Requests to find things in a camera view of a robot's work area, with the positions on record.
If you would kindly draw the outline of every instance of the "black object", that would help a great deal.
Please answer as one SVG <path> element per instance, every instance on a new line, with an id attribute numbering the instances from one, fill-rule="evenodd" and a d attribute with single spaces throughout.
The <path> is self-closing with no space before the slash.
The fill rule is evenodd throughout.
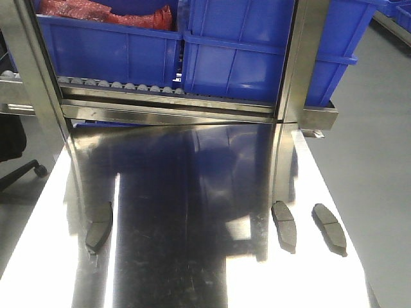
<path id="1" fill-rule="evenodd" d="M 85 237 L 85 246 L 90 254 L 95 255 L 109 237 L 113 225 L 111 202 L 88 209 L 87 218 L 91 225 Z"/>
<path id="2" fill-rule="evenodd" d="M 331 252 L 347 256 L 347 241 L 337 218 L 324 204 L 314 206 L 312 216 Z"/>
<path id="3" fill-rule="evenodd" d="M 297 227 L 290 209 L 282 201 L 277 201 L 271 208 L 272 217 L 277 228 L 278 241 L 282 249 L 295 253 L 297 246 Z"/>
<path id="4" fill-rule="evenodd" d="M 19 158 L 26 148 L 27 140 L 20 117 L 17 115 L 0 114 L 0 162 Z M 34 168 L 38 177 L 45 177 L 47 169 L 37 160 L 32 160 L 19 169 L 0 178 L 0 191 L 5 190 L 20 177 Z"/>

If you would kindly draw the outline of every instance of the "stainless steel table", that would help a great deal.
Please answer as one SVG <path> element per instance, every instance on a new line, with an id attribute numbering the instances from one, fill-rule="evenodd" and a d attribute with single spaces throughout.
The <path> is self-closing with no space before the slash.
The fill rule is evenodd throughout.
<path id="1" fill-rule="evenodd" d="M 0 307 L 378 307 L 348 233 L 341 257 L 314 224 L 316 203 L 341 219 L 302 133 L 292 137 L 295 254 L 270 213 L 271 124 L 76 129 L 0 280 Z M 108 201 L 112 230 L 91 255 L 86 213 Z"/>

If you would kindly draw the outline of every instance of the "office chair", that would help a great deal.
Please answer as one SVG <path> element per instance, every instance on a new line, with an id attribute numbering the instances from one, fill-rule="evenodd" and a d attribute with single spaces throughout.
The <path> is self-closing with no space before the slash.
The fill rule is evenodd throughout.
<path id="1" fill-rule="evenodd" d="M 0 162 L 19 158 L 26 148 L 26 134 L 18 115 L 0 114 Z M 47 169 L 37 160 L 32 160 L 8 175 L 0 178 L 0 192 L 34 168 L 38 177 L 47 176 Z"/>

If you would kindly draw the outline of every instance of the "stainless steel frame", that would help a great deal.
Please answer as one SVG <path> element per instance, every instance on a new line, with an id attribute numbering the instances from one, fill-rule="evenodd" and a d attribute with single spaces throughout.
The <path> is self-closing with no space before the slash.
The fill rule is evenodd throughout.
<path id="1" fill-rule="evenodd" d="M 385 16 L 381 12 L 377 11 L 374 14 L 374 20 L 379 22 L 382 26 L 387 28 L 392 34 L 397 36 L 400 40 L 411 47 L 411 33 L 402 28 L 390 17 Z"/>
<path id="2" fill-rule="evenodd" d="M 31 1 L 1 1 L 0 28 L 49 147 L 58 155 L 69 136 L 69 126 L 60 108 L 61 91 Z"/>
<path id="3" fill-rule="evenodd" d="M 328 6 L 329 0 L 298 1 L 276 112 L 284 123 L 302 119 Z"/>
<path id="4" fill-rule="evenodd" d="M 300 123 L 329 1 L 296 0 L 295 3 L 283 90 L 274 110 L 229 99 L 59 86 L 31 1 L 1 1 L 0 28 L 17 62 L 25 90 L 17 90 L 18 82 L 0 80 L 0 88 L 8 87 L 3 92 L 8 97 L 0 102 L 0 110 L 16 113 L 4 104 L 32 105 L 50 144 L 55 147 L 54 152 L 60 151 L 69 135 L 66 121 L 69 118 L 144 124 L 274 123 L 277 119 Z"/>

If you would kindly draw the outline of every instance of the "metal leg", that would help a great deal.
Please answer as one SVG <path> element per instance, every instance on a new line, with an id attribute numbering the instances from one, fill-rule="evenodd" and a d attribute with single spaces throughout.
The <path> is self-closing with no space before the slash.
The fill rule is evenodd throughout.
<path id="1" fill-rule="evenodd" d="M 21 166 L 19 169 L 16 169 L 8 175 L 0 178 L 0 191 L 5 190 L 33 168 L 37 176 L 42 178 L 47 175 L 47 169 L 43 165 L 40 165 L 37 160 L 32 160 L 24 166 Z"/>
<path id="2" fill-rule="evenodd" d="M 299 122 L 302 118 L 329 2 L 297 1 L 276 112 L 278 120 L 284 123 Z"/>
<path id="3" fill-rule="evenodd" d="M 295 175 L 292 169 L 295 153 L 293 133 L 297 130 L 297 123 L 277 124 L 275 127 L 273 203 L 293 201 L 293 176 Z"/>
<path id="4" fill-rule="evenodd" d="M 57 156 L 67 140 L 70 124 L 60 108 L 62 94 L 31 1 L 0 1 L 0 28 L 50 150 Z"/>

